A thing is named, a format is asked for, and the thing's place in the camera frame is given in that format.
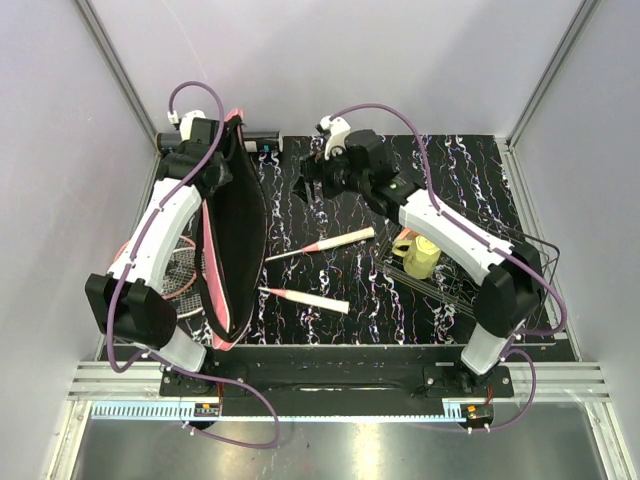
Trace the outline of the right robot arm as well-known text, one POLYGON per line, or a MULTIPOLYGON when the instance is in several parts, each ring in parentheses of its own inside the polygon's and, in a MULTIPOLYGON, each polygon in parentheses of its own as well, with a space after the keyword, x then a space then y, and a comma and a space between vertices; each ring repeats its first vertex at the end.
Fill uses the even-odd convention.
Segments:
POLYGON ((454 371, 454 384, 470 397, 486 389, 489 371, 504 355, 509 338, 542 302, 538 250, 502 240, 431 197, 416 169, 393 168, 371 130, 347 133, 302 160, 293 191, 306 202, 317 195, 331 199, 357 193, 375 213, 433 242, 467 272, 479 287, 473 304, 476 325, 461 353, 463 365, 454 371))

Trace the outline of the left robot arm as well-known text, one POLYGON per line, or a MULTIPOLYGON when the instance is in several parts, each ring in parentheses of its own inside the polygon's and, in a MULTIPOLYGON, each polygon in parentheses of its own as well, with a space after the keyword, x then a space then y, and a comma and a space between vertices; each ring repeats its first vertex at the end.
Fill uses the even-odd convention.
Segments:
POLYGON ((205 347, 178 326, 162 287, 187 223, 204 206, 205 195, 230 178, 223 156, 215 153, 226 128, 201 110, 170 117, 178 122, 180 146, 195 151, 169 162, 132 237, 105 274, 89 276, 85 293, 115 372, 125 372, 148 354, 182 370, 181 384, 203 396, 214 388, 216 372, 204 364, 205 347))

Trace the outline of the pink racket white grip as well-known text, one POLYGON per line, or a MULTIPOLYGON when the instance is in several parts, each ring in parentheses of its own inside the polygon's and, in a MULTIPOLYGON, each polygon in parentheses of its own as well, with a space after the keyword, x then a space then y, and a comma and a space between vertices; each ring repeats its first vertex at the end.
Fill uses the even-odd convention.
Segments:
MULTIPOLYGON (((290 256, 295 256, 298 254, 306 254, 306 253, 313 253, 316 251, 333 249, 343 245, 372 239, 374 235, 375 235, 374 228, 366 227, 364 229, 360 229, 354 232, 349 232, 346 234, 330 237, 327 239, 318 240, 298 250, 293 250, 293 251, 267 257, 265 261, 270 262, 278 259, 287 258, 290 256)), ((187 273, 191 273, 192 277, 195 277, 195 269, 194 268, 188 269, 189 267, 188 260, 193 260, 193 254, 195 252, 195 243, 189 241, 188 246, 178 247, 173 251, 173 253, 182 253, 182 252, 186 252, 187 256, 185 257, 185 259, 183 259, 183 256, 179 256, 176 261, 170 260, 169 267, 168 267, 169 272, 173 276, 180 275, 180 278, 186 278, 187 273)))

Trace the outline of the pink racket bag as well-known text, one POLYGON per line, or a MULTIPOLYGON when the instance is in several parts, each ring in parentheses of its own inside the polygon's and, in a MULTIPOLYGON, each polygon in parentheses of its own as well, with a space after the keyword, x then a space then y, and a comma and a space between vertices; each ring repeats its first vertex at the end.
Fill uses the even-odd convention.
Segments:
POLYGON ((228 351, 247 333, 264 266, 268 212, 243 139, 244 112, 205 122, 220 144, 196 175, 202 206, 195 230, 196 286, 212 330, 211 346, 228 351))

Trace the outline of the black shuttlecock tube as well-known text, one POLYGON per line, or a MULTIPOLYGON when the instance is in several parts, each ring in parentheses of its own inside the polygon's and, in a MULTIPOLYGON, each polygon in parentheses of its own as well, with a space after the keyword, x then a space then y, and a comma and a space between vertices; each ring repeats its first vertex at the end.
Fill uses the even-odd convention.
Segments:
MULTIPOLYGON (((284 150, 283 136, 279 131, 245 131, 243 141, 249 153, 272 153, 284 150)), ((158 133, 155 137, 156 150, 161 154, 175 151, 181 142, 181 134, 177 131, 158 133)))

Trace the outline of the yellow-green mug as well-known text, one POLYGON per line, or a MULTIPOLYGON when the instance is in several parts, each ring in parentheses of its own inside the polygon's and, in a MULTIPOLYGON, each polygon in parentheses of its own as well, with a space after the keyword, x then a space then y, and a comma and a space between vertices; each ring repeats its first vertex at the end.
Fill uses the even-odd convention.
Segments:
POLYGON ((435 270, 441 250, 424 236, 397 240, 392 253, 402 259, 403 270, 409 276, 425 280, 435 270))

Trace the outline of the pink mug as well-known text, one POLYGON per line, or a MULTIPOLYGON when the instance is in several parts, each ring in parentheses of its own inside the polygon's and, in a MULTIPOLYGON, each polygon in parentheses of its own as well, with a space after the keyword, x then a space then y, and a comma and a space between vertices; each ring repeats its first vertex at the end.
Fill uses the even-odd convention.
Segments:
POLYGON ((409 228, 404 228, 400 234, 396 237, 397 240, 412 240, 417 234, 409 228))

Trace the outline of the black base frame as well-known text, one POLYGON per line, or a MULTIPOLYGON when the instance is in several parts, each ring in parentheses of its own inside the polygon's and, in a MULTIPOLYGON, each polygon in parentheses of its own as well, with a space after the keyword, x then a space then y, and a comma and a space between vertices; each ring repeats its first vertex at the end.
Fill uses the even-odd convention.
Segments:
POLYGON ((446 345, 239 346, 207 360, 209 375, 230 378, 265 393, 378 391, 430 398, 510 399, 509 369, 495 366, 475 378, 446 345))

